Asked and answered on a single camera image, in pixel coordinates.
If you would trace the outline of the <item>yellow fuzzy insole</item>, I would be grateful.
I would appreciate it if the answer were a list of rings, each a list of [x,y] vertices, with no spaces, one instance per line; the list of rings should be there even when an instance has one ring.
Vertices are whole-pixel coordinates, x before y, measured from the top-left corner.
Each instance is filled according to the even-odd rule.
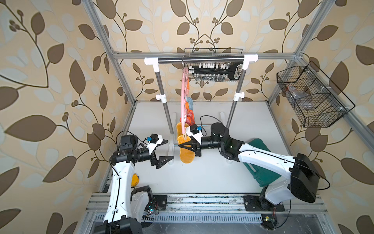
[[[191,163],[193,162],[194,158],[195,158],[195,155],[193,152],[180,148],[180,160],[183,163],[185,164]]]
[[[188,126],[189,125],[187,123],[185,123],[184,125],[182,125],[181,122],[177,123],[176,130],[178,144],[182,144],[182,135],[184,134],[183,131],[186,130]]]

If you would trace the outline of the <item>pink clip hanger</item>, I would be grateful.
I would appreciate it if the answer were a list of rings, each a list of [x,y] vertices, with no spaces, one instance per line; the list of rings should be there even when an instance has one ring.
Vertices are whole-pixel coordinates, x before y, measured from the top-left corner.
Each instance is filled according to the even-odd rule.
[[[187,67],[184,67],[183,73],[182,73],[182,86],[181,86],[181,130],[182,130],[182,136],[184,139],[187,139],[186,134],[186,119],[187,119],[187,108],[186,108],[186,99],[188,96],[188,78],[189,69]]]

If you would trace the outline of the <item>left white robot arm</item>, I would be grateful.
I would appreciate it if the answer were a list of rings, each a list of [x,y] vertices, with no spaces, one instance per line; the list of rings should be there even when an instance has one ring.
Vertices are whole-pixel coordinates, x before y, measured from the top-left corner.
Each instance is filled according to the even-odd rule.
[[[111,196],[103,224],[94,228],[95,234],[141,234],[142,217],[147,206],[153,202],[149,186],[132,188],[135,165],[149,161],[156,169],[162,168],[173,156],[157,157],[158,146],[168,143],[161,135],[151,134],[146,143],[134,134],[121,137],[117,151],[110,158],[113,172]]]

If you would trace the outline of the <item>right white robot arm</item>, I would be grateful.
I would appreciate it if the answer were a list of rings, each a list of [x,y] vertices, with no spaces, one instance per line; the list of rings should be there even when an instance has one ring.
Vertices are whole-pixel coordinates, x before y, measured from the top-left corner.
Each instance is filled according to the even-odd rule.
[[[262,199],[267,203],[278,205],[291,199],[308,203],[316,201],[322,176],[304,154],[284,156],[253,147],[232,138],[229,129],[220,122],[211,125],[210,136],[203,136],[201,127],[195,124],[182,127],[178,146],[182,154],[192,152],[196,157],[201,156],[204,149],[217,148],[220,155],[229,161],[253,164],[284,177],[283,181],[263,189]]]

